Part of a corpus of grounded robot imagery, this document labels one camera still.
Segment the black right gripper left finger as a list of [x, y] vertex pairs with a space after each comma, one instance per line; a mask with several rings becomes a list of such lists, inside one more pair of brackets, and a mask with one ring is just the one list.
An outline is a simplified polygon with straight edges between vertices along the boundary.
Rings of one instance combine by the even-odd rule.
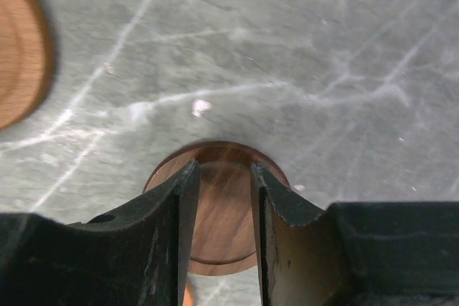
[[86, 223], [1, 215], [3, 305], [181, 305], [197, 213], [196, 161]]

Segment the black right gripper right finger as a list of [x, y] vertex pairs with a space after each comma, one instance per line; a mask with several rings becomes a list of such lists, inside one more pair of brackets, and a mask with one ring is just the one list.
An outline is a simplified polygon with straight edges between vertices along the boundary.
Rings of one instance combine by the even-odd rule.
[[344, 305], [362, 292], [458, 294], [458, 204], [344, 202], [321, 209], [251, 167], [264, 305]]

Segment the dark walnut wooden coaster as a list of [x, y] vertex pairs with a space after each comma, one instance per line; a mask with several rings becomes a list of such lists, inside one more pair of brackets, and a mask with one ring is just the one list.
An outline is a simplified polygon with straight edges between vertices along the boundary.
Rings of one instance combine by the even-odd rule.
[[257, 264], [250, 195], [250, 166], [261, 162], [284, 185], [289, 181], [274, 160], [260, 151], [230, 141], [186, 145], [165, 158], [146, 182], [150, 190], [190, 160], [200, 165], [199, 204], [189, 272], [222, 276]]

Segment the light orange wooden coaster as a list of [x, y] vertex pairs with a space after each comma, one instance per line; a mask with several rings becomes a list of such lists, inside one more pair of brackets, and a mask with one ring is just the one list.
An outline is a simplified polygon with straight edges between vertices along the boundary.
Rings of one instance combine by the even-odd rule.
[[39, 0], [1, 0], [2, 129], [44, 101], [55, 65], [55, 44]]

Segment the yellow plastic tray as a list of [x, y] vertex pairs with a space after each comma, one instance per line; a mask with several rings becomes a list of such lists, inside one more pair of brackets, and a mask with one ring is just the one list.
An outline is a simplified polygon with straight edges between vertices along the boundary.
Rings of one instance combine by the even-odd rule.
[[189, 282], [186, 283], [186, 287], [184, 290], [184, 299], [183, 299], [183, 306], [194, 306], [194, 294], [192, 286]]

